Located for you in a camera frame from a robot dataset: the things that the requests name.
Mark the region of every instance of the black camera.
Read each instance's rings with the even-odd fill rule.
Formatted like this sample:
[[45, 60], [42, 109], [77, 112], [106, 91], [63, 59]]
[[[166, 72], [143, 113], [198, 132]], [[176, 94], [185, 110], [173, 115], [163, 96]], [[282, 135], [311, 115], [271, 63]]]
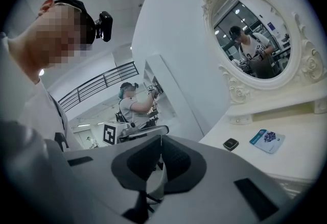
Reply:
[[99, 15], [99, 19], [94, 21], [96, 27], [96, 38], [100, 38], [105, 42], [111, 39], [111, 29], [112, 29], [112, 17], [111, 15], [103, 11]]

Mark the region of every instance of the hand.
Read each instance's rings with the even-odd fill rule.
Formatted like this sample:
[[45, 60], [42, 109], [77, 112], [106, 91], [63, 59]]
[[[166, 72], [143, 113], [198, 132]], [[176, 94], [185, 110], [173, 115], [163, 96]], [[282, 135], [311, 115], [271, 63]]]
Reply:
[[265, 51], [263, 51], [262, 58], [265, 59], [267, 56], [268, 56], [267, 53]]
[[158, 97], [158, 92], [156, 91], [156, 89], [151, 90], [151, 94], [154, 99]]

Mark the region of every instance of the metal railing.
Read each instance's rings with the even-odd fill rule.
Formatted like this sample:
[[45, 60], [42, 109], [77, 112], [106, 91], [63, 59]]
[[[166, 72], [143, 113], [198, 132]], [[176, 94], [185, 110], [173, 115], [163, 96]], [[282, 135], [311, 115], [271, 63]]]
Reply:
[[59, 104], [66, 112], [99, 91], [135, 75], [138, 75], [138, 71], [134, 62], [123, 64], [81, 84], [60, 99]]

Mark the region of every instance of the small black device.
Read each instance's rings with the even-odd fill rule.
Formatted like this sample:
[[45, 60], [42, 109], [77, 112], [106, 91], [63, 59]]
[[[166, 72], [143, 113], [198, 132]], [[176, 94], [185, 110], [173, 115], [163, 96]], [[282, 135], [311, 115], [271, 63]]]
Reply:
[[232, 151], [234, 150], [238, 145], [239, 145], [239, 142], [230, 138], [228, 140], [226, 140], [224, 143], [223, 143], [224, 147], [228, 150], [228, 151]]
[[94, 21], [96, 28], [96, 38], [100, 38], [105, 42], [111, 39], [111, 29], [112, 29], [112, 17], [111, 15], [103, 11], [99, 15], [99, 20]]

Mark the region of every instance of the white mirror frame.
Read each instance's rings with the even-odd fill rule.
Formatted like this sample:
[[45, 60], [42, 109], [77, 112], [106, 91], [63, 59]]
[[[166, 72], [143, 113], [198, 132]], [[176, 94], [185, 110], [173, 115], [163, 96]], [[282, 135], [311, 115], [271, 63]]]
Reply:
[[[239, 107], [239, 109], [236, 109], [235, 107], [231, 107], [229, 109], [230, 114], [232, 114], [234, 117], [238, 114], [253, 114], [261, 111], [285, 107], [287, 106], [286, 99], [284, 100], [283, 104], [281, 101], [272, 100], [270, 105], [263, 105], [262, 108], [258, 109], [254, 109], [253, 107], [250, 108], [245, 104], [253, 101], [254, 97], [256, 101], [259, 99], [266, 101], [269, 95], [276, 94], [277, 89], [279, 90], [278, 95], [280, 99], [283, 97], [283, 94], [287, 95], [287, 92], [290, 93], [290, 90], [298, 90], [303, 86], [316, 84], [325, 78], [326, 69], [323, 66], [321, 56], [315, 49], [313, 43], [306, 38], [305, 26], [300, 22], [299, 15], [294, 12], [288, 12], [287, 7], [281, 5], [279, 0], [265, 1], [279, 13], [285, 22], [290, 35], [291, 55], [288, 65], [284, 71], [277, 77], [266, 80], [251, 77], [238, 70], [230, 62], [216, 38], [212, 24], [213, 9], [218, 0], [203, 1], [204, 5], [202, 8], [204, 26], [209, 48], [217, 57], [219, 68], [222, 70], [223, 75], [227, 78], [232, 106], [242, 106]], [[309, 100], [313, 101], [313, 99], [319, 99], [322, 98], [322, 96], [322, 92], [319, 91], [319, 94], [317, 94], [316, 97], [303, 96], [303, 100], [299, 102], [303, 103]]]

